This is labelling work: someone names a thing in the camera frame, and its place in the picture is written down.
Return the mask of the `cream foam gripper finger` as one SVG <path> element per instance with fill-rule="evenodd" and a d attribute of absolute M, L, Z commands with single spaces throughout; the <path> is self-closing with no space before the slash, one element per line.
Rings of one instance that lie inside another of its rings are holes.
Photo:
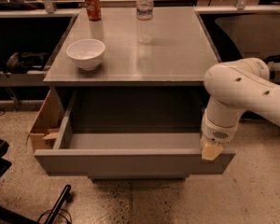
<path fill-rule="evenodd" d="M 212 141 L 205 136 L 201 138 L 201 149 L 202 149 L 202 159 L 207 161 L 213 161 L 216 159 L 223 151 L 223 146 L 215 141 Z"/>

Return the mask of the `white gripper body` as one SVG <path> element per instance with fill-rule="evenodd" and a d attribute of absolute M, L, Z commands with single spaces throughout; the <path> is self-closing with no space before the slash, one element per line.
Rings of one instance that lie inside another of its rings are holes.
<path fill-rule="evenodd" d="M 214 142 L 228 143 L 235 136 L 238 126 L 220 127 L 212 123 L 207 116 L 204 116 L 201 128 L 203 136 L 207 139 Z"/>

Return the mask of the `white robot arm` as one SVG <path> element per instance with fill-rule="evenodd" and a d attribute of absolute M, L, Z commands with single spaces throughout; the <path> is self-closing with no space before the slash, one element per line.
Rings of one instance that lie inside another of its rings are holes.
<path fill-rule="evenodd" d="M 234 137 L 241 116 L 251 111 L 280 127 L 280 85 L 270 81 L 258 58 L 211 66 L 203 81 L 210 98 L 202 119 L 202 158 L 216 159 Z"/>

